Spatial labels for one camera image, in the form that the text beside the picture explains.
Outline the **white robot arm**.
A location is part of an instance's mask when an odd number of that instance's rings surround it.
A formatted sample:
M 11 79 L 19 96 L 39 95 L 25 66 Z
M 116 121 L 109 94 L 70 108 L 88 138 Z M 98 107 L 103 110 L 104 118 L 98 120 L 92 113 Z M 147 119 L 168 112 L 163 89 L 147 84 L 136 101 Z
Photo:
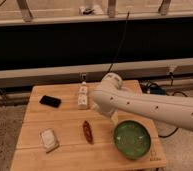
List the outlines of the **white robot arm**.
M 193 97 L 138 94 L 122 86 L 118 74 L 108 73 L 92 90 L 100 114 L 111 117 L 115 110 L 122 110 L 193 131 Z

